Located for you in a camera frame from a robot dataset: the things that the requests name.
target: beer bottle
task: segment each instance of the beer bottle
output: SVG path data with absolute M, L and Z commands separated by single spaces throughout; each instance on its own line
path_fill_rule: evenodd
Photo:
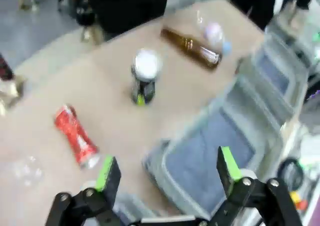
M 214 52 L 198 40 L 188 35 L 179 34 L 171 28 L 164 27 L 161 36 L 208 70 L 214 70 L 222 60 L 221 52 Z

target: blue cloth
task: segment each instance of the blue cloth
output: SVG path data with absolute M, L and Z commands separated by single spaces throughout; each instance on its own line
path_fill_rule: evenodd
M 211 213 L 225 197 L 216 169 L 218 147 L 229 146 L 239 168 L 248 165 L 255 151 L 222 111 L 210 115 L 203 123 L 168 154 L 166 167 L 174 181 Z

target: beige tabletop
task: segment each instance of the beige tabletop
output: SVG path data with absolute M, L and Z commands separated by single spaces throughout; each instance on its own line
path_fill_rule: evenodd
M 232 43 L 231 54 L 215 72 L 203 70 L 159 37 L 165 23 L 201 38 L 197 10 L 218 22 Z M 234 77 L 237 59 L 262 40 L 263 33 L 230 4 L 210 0 L 144 24 L 64 67 L 0 121 L 0 225 L 43 225 L 57 193 L 76 194 L 83 183 L 96 179 L 101 162 L 94 169 L 80 169 L 67 139 L 53 124 L 64 103 L 74 106 L 101 153 L 116 156 L 122 172 L 119 190 L 138 195 L 151 209 L 171 211 L 172 205 L 144 172 L 142 159 L 159 140 L 181 131 L 221 92 Z M 146 107 L 134 105 L 130 98 L 131 64 L 141 48 L 154 49 L 163 58 L 155 98 Z M 43 179 L 29 189 L 11 180 L 6 163 L 28 155 L 38 159 L 44 172 Z

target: soda can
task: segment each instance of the soda can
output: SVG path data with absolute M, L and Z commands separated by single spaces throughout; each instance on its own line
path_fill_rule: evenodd
M 161 68 L 162 62 L 155 51 L 140 49 L 131 67 L 131 73 L 134 77 L 131 95 L 137 105 L 146 105 L 154 98 L 156 79 Z
M 93 168 L 100 159 L 99 150 L 77 119 L 74 107 L 64 105 L 57 112 L 54 124 L 67 137 L 75 160 L 80 167 Z
M 0 53 L 0 79 L 3 81 L 12 80 L 14 78 L 14 73 L 5 61 L 4 57 Z

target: orange object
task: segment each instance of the orange object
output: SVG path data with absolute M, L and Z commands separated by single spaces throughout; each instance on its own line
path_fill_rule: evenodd
M 296 207 L 297 210 L 305 211 L 308 208 L 308 201 L 307 200 L 302 200 L 302 201 L 296 203 L 295 207 Z

